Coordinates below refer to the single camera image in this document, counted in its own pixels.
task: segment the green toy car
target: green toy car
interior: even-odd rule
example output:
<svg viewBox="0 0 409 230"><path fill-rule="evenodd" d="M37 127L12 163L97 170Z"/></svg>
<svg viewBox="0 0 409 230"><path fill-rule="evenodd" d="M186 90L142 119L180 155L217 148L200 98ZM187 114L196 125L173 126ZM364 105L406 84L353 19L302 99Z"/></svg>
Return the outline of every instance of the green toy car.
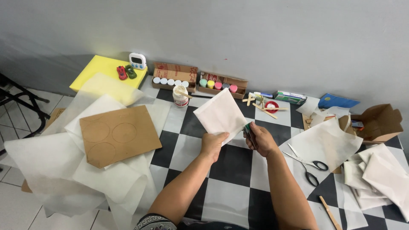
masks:
<svg viewBox="0 0 409 230"><path fill-rule="evenodd" d="M128 77L129 77L130 79L136 78L136 73L135 73L135 71L133 70L133 67L132 67L131 65L125 66L125 70L126 70L126 73L128 74Z"/></svg>

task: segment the person's left hand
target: person's left hand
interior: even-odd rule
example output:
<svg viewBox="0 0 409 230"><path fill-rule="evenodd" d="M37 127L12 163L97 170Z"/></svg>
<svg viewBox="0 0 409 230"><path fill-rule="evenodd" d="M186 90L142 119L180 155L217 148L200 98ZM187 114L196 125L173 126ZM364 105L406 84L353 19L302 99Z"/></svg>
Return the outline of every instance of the person's left hand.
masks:
<svg viewBox="0 0 409 230"><path fill-rule="evenodd" d="M202 149L200 156L210 158L213 163L219 158L219 153L222 148L222 142L229 137L229 133L221 133L219 135L212 135L205 133L202 138Z"/></svg>

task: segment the person's right hand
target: person's right hand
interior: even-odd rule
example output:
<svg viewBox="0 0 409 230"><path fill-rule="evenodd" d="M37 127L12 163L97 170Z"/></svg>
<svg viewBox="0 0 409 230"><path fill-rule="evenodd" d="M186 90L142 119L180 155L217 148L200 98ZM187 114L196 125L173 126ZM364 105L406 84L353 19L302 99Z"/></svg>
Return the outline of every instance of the person's right hand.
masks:
<svg viewBox="0 0 409 230"><path fill-rule="evenodd" d="M257 126L254 122L250 123L250 128L256 136L256 142L258 145L257 149L255 149L250 139L246 136L246 134L243 133L243 137L246 138L246 144L250 149L257 150L258 153L260 153L260 155L262 155L263 157L274 154L279 149L267 129L261 126Z"/></svg>

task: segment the black scissors handle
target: black scissors handle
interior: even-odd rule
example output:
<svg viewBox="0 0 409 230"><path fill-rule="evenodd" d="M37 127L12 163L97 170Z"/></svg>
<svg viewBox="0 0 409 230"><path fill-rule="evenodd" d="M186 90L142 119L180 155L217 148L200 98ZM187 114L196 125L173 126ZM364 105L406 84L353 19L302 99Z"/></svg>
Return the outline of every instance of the black scissors handle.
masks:
<svg viewBox="0 0 409 230"><path fill-rule="evenodd" d="M329 169L328 165L326 165L324 162L314 160L312 163L321 171L327 171Z"/></svg>
<svg viewBox="0 0 409 230"><path fill-rule="evenodd" d="M306 171L306 178L312 186L317 187L319 185L318 179L312 173Z"/></svg>

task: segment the green box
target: green box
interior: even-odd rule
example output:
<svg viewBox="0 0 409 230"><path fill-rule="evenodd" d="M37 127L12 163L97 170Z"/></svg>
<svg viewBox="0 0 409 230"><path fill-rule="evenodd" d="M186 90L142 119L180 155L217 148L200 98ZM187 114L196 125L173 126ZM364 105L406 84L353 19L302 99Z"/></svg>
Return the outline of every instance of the green box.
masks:
<svg viewBox="0 0 409 230"><path fill-rule="evenodd" d="M274 100L286 101L296 105L303 104L306 99L307 96L291 92L277 91L274 93Z"/></svg>

